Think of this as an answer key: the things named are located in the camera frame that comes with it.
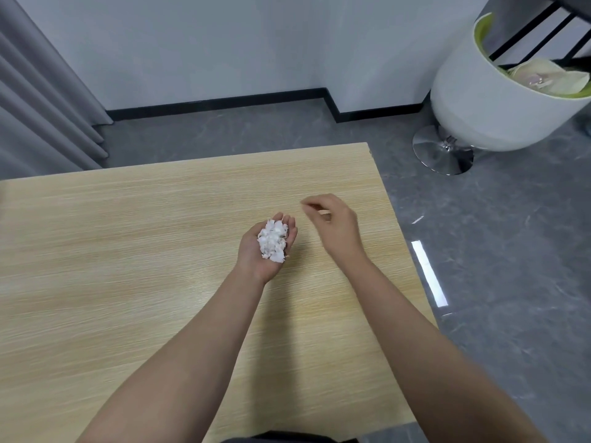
shredded white paper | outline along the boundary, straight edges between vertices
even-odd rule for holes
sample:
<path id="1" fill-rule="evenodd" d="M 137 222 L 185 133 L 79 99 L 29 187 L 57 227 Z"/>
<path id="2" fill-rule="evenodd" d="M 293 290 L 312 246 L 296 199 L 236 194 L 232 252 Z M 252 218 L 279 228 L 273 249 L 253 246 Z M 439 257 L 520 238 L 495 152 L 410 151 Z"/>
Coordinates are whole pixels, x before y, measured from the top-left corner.
<path id="1" fill-rule="evenodd" d="M 285 237 L 287 236 L 287 224 L 281 221 L 269 219 L 267 225 L 258 235 L 261 253 L 264 259 L 270 259 L 276 263 L 285 261 Z"/>

curtain fold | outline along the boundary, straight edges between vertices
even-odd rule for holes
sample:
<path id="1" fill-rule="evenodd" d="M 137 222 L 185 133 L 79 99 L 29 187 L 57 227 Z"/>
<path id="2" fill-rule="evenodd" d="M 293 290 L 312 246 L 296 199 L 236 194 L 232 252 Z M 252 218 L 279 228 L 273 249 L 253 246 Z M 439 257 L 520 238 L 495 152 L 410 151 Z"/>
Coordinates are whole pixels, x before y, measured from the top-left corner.
<path id="1" fill-rule="evenodd" d="M 113 121 L 15 0 L 0 0 L 0 179 L 95 170 Z"/>

light wood grain tabletop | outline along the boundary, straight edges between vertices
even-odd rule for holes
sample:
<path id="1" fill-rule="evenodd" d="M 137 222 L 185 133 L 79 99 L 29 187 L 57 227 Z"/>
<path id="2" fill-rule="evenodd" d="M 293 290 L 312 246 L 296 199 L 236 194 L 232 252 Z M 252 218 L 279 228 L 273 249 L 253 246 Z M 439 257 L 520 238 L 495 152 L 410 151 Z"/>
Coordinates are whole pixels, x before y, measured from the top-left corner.
<path id="1" fill-rule="evenodd" d="M 295 215 L 206 437 L 289 430 L 343 440 L 413 421 L 355 295 L 299 201 L 336 193 L 368 254 L 433 323 L 365 143 L 0 183 L 0 435 L 71 442 L 211 297 L 241 235 Z"/>

hand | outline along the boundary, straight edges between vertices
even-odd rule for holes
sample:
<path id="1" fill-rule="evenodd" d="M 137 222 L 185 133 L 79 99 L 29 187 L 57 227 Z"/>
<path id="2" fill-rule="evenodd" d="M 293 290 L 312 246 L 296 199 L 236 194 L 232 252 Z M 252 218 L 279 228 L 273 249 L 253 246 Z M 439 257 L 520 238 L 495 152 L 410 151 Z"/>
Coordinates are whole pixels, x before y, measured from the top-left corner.
<path id="1" fill-rule="evenodd" d="M 287 224 L 288 230 L 284 250 L 285 255 L 287 255 L 297 236 L 296 218 L 288 214 L 277 213 L 273 216 L 273 220 Z M 246 270 L 249 275 L 254 275 L 256 280 L 263 284 L 270 282 L 283 266 L 282 263 L 264 259 L 261 255 L 261 246 L 256 239 L 260 231 L 265 228 L 265 225 L 267 225 L 267 221 L 259 222 L 242 236 L 238 247 L 238 261 L 236 262 L 237 268 Z"/>
<path id="2" fill-rule="evenodd" d="M 320 235 L 322 245 L 341 269 L 343 265 L 365 256 L 357 214 L 334 194 L 320 194 L 301 201 L 302 209 Z"/>

white chair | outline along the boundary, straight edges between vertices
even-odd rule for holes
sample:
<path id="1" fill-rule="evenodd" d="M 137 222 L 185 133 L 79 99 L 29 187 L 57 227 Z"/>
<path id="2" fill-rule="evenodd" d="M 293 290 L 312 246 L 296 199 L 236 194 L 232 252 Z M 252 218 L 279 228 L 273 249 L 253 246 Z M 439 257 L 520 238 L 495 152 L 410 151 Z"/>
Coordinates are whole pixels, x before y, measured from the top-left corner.
<path id="1" fill-rule="evenodd" d="M 418 159 L 441 174 L 469 170 L 473 148 L 499 152 L 543 140 L 591 101 L 591 82 L 580 93 L 551 96 L 513 81 L 482 47 L 492 19 L 480 17 L 437 71 L 431 104 L 440 125 L 412 140 Z"/>

